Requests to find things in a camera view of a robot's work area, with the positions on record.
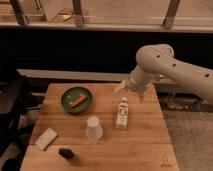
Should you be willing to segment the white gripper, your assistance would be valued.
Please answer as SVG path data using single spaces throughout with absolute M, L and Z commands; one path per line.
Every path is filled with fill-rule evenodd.
M 141 103 L 144 102 L 145 91 L 148 88 L 148 85 L 158 80 L 160 77 L 159 74 L 152 74 L 148 71 L 143 70 L 139 65 L 130 73 L 127 82 L 123 80 L 115 89 L 114 93 L 119 93 L 121 91 L 126 91 L 126 87 L 134 92 L 138 93 L 138 97 Z

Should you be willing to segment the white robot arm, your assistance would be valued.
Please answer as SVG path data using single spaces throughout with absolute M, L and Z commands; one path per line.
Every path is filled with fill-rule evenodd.
M 132 90 L 142 98 L 148 85 L 162 74 L 181 87 L 213 104 L 213 70 L 176 60 L 168 44 L 146 45 L 136 52 L 137 65 L 115 93 Z

